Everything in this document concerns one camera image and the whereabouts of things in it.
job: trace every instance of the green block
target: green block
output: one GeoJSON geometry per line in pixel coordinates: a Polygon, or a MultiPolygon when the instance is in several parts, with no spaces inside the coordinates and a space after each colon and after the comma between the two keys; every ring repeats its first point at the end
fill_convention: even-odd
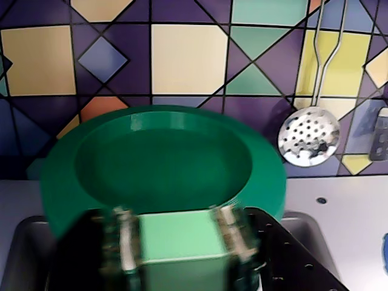
{"type": "Polygon", "coordinates": [[[209,210],[139,218],[147,291],[225,291],[229,254],[209,210]]]}

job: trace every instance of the green plate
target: green plate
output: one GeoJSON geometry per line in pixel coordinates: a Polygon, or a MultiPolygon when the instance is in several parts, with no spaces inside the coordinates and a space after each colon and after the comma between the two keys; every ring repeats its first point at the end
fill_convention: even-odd
{"type": "Polygon", "coordinates": [[[41,188],[60,237],[84,211],[118,205],[141,214],[238,201],[280,219],[286,174],[275,149],[234,119],[148,106],[99,116],[65,135],[46,159],[41,188]]]}

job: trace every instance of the wall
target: wall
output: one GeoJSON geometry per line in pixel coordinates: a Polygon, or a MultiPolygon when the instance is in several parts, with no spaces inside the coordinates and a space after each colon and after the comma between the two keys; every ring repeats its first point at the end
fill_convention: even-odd
{"type": "MultiPolygon", "coordinates": [[[[326,4],[324,57],[338,36],[343,1],[326,4]]],[[[1,0],[0,179],[35,178],[69,130],[128,106],[201,107],[275,142],[285,117],[310,102],[318,4],[1,0]]],[[[289,176],[388,173],[388,162],[367,155],[386,106],[388,2],[349,0],[346,16],[321,101],[340,120],[341,145],[320,166],[286,164],[289,176]]]]}

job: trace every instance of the sink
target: sink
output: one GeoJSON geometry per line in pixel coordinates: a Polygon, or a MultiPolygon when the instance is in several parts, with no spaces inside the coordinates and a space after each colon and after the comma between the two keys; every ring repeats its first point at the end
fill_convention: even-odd
{"type": "Polygon", "coordinates": [[[280,223],[322,266],[340,281],[329,248],[315,219],[301,212],[286,212],[280,223]]]}
{"type": "MultiPolygon", "coordinates": [[[[316,221],[299,212],[286,212],[281,224],[337,279],[337,269],[316,221]]],[[[56,241],[43,216],[20,222],[8,254],[0,291],[45,290],[56,241]]]]}

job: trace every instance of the blue object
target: blue object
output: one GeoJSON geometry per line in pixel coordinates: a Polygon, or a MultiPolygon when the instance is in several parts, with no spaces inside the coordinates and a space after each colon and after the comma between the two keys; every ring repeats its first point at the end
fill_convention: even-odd
{"type": "Polygon", "coordinates": [[[80,57],[78,62],[101,82],[106,82],[128,60],[104,38],[97,41],[80,57]]]}
{"type": "Polygon", "coordinates": [[[388,273],[388,233],[384,236],[383,258],[384,258],[384,262],[385,262],[386,272],[388,273]]]}

